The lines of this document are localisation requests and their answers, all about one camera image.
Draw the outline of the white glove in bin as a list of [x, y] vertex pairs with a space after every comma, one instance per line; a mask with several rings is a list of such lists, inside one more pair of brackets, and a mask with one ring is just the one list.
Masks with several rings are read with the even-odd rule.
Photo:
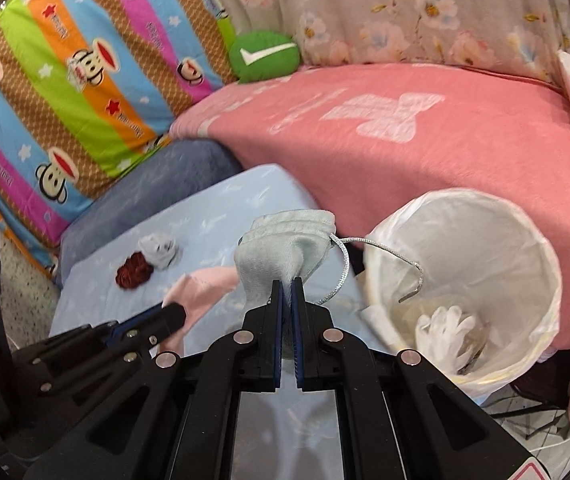
[[488, 342], [488, 328], [459, 306], [438, 307], [416, 321], [415, 348], [446, 375], [465, 375]]

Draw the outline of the colourful monkey print pillow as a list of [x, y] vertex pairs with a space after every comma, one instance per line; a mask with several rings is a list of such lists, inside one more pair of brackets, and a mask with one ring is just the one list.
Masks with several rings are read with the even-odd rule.
[[233, 80], [221, 0], [0, 5], [0, 227], [53, 275], [64, 231]]

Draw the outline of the green check mark cushion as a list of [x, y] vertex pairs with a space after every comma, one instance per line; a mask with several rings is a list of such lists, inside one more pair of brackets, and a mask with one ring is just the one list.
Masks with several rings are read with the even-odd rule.
[[301, 65], [301, 54], [291, 37], [247, 32], [232, 44], [229, 61], [237, 80], [249, 84], [291, 75]]

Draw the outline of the light green drawstring pouch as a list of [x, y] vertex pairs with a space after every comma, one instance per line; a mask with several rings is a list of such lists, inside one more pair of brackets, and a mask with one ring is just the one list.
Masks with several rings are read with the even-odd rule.
[[407, 301], [423, 287], [424, 271], [390, 247], [364, 237], [339, 237], [335, 216], [321, 209], [297, 209], [267, 214], [253, 224], [239, 240], [234, 254], [239, 281], [246, 294], [246, 304], [258, 307], [267, 302], [274, 281], [288, 284], [295, 278], [306, 281], [321, 266], [329, 251], [338, 247], [343, 255], [343, 271], [335, 287], [317, 300], [321, 306], [334, 298], [345, 285], [350, 269], [349, 244], [375, 247], [411, 266], [417, 272], [417, 282], [410, 292], [400, 298]]

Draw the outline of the blue-grey velvet pillow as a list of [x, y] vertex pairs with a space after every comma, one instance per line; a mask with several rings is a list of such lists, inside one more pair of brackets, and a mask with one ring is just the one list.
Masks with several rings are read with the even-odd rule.
[[218, 142], [168, 144], [128, 172], [64, 231], [56, 285], [64, 285], [72, 266], [133, 226], [241, 171], [241, 163]]

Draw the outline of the dark red velvet scrunchie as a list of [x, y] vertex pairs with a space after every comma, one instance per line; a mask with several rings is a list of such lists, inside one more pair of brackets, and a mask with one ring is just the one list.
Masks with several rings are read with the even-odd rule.
[[147, 262], [143, 254], [133, 252], [117, 270], [114, 280], [121, 289], [132, 290], [148, 282], [153, 273], [154, 267]]

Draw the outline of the rolled grey sock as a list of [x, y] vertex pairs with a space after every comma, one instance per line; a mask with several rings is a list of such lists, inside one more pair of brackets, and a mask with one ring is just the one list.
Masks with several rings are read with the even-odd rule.
[[166, 233], [151, 233], [138, 241], [144, 259], [154, 269], [165, 270], [179, 253], [175, 240]]

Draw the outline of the grey floral quilt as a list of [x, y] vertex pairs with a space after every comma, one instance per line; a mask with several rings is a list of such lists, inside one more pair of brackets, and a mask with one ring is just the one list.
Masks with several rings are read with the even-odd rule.
[[570, 0], [219, 0], [238, 32], [294, 38], [310, 65], [434, 63], [556, 84]]

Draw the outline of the pink cloth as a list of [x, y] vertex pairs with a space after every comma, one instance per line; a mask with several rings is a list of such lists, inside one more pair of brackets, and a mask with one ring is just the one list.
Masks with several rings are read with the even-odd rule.
[[214, 266], [183, 274], [163, 298], [163, 307], [181, 304], [185, 310], [185, 323], [160, 342], [158, 351], [172, 351], [183, 356], [185, 336], [218, 301], [233, 292], [238, 283], [235, 266]]

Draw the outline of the pink towel blanket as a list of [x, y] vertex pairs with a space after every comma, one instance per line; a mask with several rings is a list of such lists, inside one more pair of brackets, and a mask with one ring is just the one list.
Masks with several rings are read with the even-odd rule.
[[475, 188], [522, 207], [570, 257], [570, 100], [523, 78], [432, 64], [345, 65], [230, 84], [174, 120], [243, 166], [292, 174], [343, 234], [413, 198]]

